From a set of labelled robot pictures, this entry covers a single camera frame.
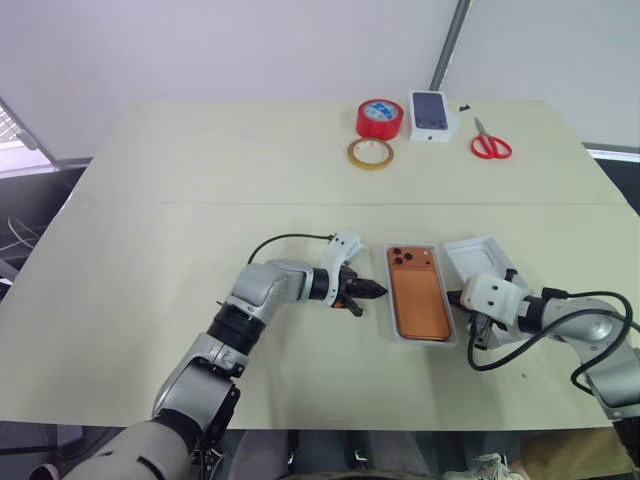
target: scissors blade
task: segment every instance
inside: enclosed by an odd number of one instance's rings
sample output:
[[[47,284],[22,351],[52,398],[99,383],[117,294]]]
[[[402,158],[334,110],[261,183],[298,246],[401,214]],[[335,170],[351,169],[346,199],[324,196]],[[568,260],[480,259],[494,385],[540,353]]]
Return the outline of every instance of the scissors blade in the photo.
[[[489,134],[487,133],[487,131],[484,129],[484,127],[482,126],[482,123],[480,123],[480,120],[478,120],[478,117],[476,117],[476,128],[478,129],[478,133],[483,136],[483,137],[488,137]]]

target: red scissors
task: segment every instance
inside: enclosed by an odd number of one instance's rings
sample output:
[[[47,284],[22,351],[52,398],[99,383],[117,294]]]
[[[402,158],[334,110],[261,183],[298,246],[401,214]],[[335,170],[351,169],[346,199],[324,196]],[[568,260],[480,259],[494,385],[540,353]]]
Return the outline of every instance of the red scissors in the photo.
[[[511,146],[504,140],[489,135],[477,118],[476,128],[479,135],[471,140],[471,152],[476,157],[485,160],[494,158],[503,160],[511,156]]]

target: scissors handle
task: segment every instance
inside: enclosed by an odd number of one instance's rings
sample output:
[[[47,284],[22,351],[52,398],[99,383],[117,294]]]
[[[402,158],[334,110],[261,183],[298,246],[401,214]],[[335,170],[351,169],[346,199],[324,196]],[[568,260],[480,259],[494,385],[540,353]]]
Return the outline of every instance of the scissors handle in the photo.
[[[479,158],[490,160],[505,159],[513,152],[511,146],[498,137],[478,135],[471,140],[471,152]]]

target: red tape roll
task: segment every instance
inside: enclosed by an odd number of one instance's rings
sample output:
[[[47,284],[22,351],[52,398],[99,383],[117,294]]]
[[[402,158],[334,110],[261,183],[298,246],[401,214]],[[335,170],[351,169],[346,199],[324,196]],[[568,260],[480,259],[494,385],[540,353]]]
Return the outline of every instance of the red tape roll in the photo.
[[[395,102],[375,98],[358,107],[356,132],[361,137],[391,140],[400,131],[404,110]]]

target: orange phone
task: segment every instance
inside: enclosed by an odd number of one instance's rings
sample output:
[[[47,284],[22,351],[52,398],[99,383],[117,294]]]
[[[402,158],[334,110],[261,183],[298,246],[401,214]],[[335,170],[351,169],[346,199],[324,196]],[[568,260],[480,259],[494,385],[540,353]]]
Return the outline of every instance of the orange phone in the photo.
[[[398,333],[412,340],[446,342],[451,336],[436,257],[426,247],[387,250]]]

